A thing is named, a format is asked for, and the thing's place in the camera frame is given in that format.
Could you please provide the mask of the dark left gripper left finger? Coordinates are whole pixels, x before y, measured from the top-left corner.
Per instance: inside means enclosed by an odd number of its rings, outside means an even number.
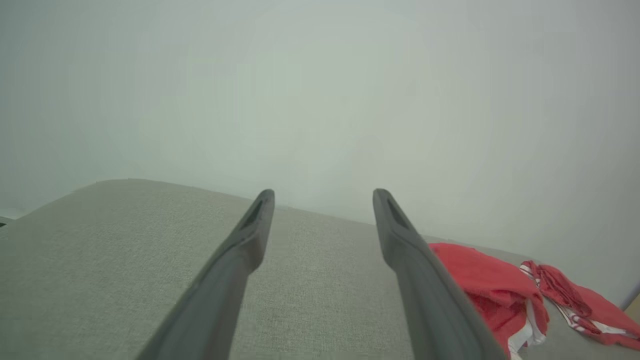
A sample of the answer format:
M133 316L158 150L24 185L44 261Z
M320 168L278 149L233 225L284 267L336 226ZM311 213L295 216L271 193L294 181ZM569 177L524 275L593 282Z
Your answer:
M274 209L275 192L261 191L138 359L228 359L248 278L265 257Z

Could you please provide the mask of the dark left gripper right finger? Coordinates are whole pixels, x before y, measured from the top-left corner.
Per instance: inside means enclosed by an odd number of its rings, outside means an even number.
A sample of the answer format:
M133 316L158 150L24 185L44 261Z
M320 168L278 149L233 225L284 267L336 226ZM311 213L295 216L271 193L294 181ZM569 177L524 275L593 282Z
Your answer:
M480 313L391 192L375 189L372 203L382 257L397 277L414 358L507 359Z

